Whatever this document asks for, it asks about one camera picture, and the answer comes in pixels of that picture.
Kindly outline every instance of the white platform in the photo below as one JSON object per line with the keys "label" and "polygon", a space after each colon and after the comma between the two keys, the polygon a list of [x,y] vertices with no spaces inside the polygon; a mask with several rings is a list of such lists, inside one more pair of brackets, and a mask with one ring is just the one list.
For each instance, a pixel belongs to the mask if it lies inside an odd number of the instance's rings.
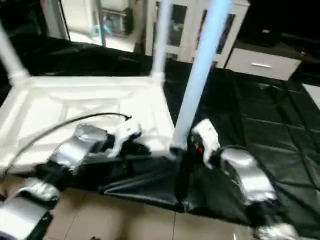
{"label": "white platform", "polygon": [[[142,137],[137,140],[155,155],[168,151],[174,126],[162,85],[151,77],[32,77],[28,84],[13,87],[0,108],[0,168],[48,128],[101,112],[132,115],[142,126]],[[12,172],[45,163],[80,123],[112,132],[122,121],[120,116],[99,116],[67,125],[39,140],[19,158]]]}

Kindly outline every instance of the white cabinet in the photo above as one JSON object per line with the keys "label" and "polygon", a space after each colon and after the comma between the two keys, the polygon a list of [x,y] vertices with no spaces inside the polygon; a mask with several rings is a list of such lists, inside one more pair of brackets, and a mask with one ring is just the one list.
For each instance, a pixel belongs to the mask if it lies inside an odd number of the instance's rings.
{"label": "white cabinet", "polygon": [[[148,0],[145,54],[153,54],[158,6],[161,0]],[[200,32],[211,0],[172,0],[173,10],[166,46],[168,57],[191,63],[197,52]],[[234,0],[229,10],[225,29],[212,60],[218,68],[223,68],[237,37],[249,3]]]}
{"label": "white cabinet", "polygon": [[301,60],[234,48],[226,69],[272,79],[289,80]]}

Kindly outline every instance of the cabinet drawer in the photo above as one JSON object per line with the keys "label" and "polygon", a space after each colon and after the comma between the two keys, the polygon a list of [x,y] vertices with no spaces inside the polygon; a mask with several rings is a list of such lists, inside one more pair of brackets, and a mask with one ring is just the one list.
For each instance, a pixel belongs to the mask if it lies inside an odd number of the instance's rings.
{"label": "cabinet drawer", "polygon": [[300,60],[235,48],[226,68],[239,73],[288,80]]}

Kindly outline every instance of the light blue pole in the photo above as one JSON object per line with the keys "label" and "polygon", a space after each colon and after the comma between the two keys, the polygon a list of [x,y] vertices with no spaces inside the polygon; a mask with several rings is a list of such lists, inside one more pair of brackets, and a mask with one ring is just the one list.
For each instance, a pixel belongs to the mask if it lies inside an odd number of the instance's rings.
{"label": "light blue pole", "polygon": [[171,147],[186,149],[199,101],[207,81],[220,36],[223,32],[232,0],[212,0],[201,33],[198,51],[184,93]]}

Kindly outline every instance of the white pole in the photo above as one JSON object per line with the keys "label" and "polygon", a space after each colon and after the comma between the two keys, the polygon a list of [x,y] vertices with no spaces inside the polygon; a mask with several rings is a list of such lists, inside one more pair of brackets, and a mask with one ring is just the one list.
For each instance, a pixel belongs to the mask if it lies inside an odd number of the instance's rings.
{"label": "white pole", "polygon": [[167,41],[172,15],[171,0],[162,0],[156,23],[156,40],[154,45],[152,74],[163,78],[167,58]]}
{"label": "white pole", "polygon": [[212,61],[216,55],[231,3],[232,0],[211,0],[200,36],[198,51],[173,132],[171,141],[171,147],[173,148],[187,148],[187,137],[195,118]]}
{"label": "white pole", "polygon": [[8,36],[0,23],[0,59],[3,63],[10,84],[12,86],[16,84],[22,84],[24,80],[27,80],[30,75],[27,69],[20,62],[17,53],[12,46]]}

